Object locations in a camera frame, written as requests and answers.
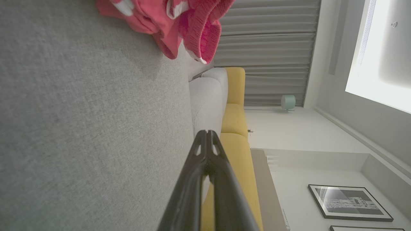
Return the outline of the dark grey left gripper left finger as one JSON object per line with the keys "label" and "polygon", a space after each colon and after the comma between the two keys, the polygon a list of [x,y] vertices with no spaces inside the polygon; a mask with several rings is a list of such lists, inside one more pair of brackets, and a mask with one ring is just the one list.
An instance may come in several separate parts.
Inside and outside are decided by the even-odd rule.
{"label": "dark grey left gripper left finger", "polygon": [[207,131],[199,131],[158,225],[159,231],[199,231],[201,229],[206,142]]}

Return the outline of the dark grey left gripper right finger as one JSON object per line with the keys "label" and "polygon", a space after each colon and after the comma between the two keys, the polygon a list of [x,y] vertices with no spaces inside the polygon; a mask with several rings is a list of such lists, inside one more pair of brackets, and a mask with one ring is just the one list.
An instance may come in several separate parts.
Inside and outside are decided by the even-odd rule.
{"label": "dark grey left gripper right finger", "polygon": [[222,133],[214,143],[218,154],[211,154],[208,160],[208,230],[260,230],[260,205],[248,139]]}

